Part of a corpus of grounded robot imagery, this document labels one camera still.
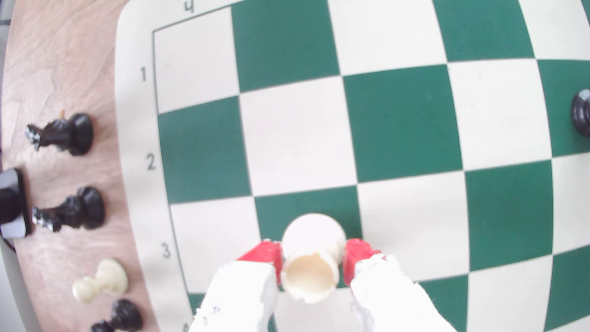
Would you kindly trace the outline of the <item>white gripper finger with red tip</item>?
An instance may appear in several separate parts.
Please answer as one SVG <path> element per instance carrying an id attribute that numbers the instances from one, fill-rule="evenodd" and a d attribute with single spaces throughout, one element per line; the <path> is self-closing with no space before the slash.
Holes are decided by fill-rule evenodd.
<path id="1" fill-rule="evenodd" d="M 349 239 L 343 272 L 362 331 L 455 331 L 424 288 L 401 271 L 394 255 Z"/>
<path id="2" fill-rule="evenodd" d="M 220 267 L 189 331 L 269 331 L 282 267 L 281 244 L 273 240 Z"/>

